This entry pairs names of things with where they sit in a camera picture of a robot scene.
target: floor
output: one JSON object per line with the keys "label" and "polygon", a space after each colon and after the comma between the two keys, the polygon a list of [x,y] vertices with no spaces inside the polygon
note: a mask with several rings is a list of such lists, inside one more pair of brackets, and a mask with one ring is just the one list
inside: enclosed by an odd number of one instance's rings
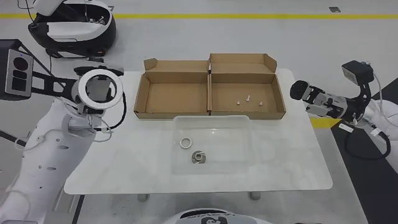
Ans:
{"label": "floor", "polygon": [[[116,19],[118,38],[106,56],[106,62],[124,67],[127,71],[142,70],[142,61],[152,57],[205,60],[211,52],[266,52],[278,61],[279,67],[291,69],[296,79],[309,81],[325,91],[347,97],[356,96],[359,92],[357,86],[345,79],[341,72],[341,65],[350,60],[371,62],[383,86],[397,78],[398,22],[397,19],[380,19],[383,14],[398,14],[397,0],[100,1],[114,6],[116,14],[285,13],[314,16],[331,14],[329,7],[337,6],[341,14],[379,16],[379,19],[119,18]],[[16,7],[16,0],[0,0],[0,38],[20,39],[49,67],[48,55],[27,31],[30,20],[1,17],[10,13],[25,11]],[[75,62],[78,61],[53,59],[52,71],[59,77],[75,77],[72,72]],[[40,71],[40,68],[36,66],[35,70]],[[375,83],[372,83],[371,89],[378,91]],[[51,98],[39,95],[21,102],[0,101],[0,129],[17,137],[27,136],[51,102]],[[331,190],[263,193],[261,202],[246,202],[243,204],[245,207],[233,203],[245,202],[245,194],[153,195],[147,203],[134,202],[131,205],[128,200],[135,199],[134,196],[95,195],[86,197],[79,223],[100,223],[97,221],[99,217],[103,217],[102,221],[112,220],[113,223],[159,223],[186,207],[204,204],[229,208],[275,223],[366,223],[336,147],[332,147],[336,153],[329,152],[327,145],[335,144],[333,137],[328,130],[317,130],[317,136],[335,183]],[[12,144],[1,140],[0,189],[12,180],[18,171],[19,161],[20,154]]]}

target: open cardboard box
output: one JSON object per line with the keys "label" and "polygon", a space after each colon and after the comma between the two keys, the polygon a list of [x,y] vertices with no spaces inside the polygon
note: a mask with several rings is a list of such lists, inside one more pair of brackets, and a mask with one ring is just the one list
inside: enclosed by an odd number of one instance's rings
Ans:
{"label": "open cardboard box", "polygon": [[211,115],[247,115],[250,119],[285,115],[273,58],[267,54],[211,54],[210,64]]}
{"label": "open cardboard box", "polygon": [[145,60],[134,112],[139,119],[209,115],[209,61]]}

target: cardboard box flap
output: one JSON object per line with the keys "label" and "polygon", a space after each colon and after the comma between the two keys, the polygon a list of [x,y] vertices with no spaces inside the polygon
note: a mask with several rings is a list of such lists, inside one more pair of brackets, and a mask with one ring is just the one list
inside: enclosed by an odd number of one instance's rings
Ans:
{"label": "cardboard box flap", "polygon": [[275,73],[277,62],[267,54],[210,54],[211,73]]}
{"label": "cardboard box flap", "polygon": [[209,61],[206,60],[144,60],[146,72],[198,72],[208,73]]}

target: transparent plastic bin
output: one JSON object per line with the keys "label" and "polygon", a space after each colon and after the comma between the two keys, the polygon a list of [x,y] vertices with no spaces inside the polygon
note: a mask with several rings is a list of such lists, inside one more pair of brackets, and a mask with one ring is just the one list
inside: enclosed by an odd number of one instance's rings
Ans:
{"label": "transparent plastic bin", "polygon": [[[192,146],[183,149],[188,138]],[[246,173],[254,162],[250,120],[247,116],[178,116],[174,118],[173,174]],[[194,164],[192,154],[203,151],[204,164]]]}

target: yellow stripe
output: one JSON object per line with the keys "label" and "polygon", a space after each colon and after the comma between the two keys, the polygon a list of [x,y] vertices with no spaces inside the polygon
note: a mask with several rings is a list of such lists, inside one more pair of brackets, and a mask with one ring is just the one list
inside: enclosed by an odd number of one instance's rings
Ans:
{"label": "yellow stripe", "polygon": [[[121,14],[117,19],[398,19],[398,14]],[[28,13],[0,13],[0,19],[28,19]]]}
{"label": "yellow stripe", "polygon": [[336,123],[338,123],[341,119],[332,119],[332,118],[310,118],[312,127],[314,129],[325,129],[331,128]]}

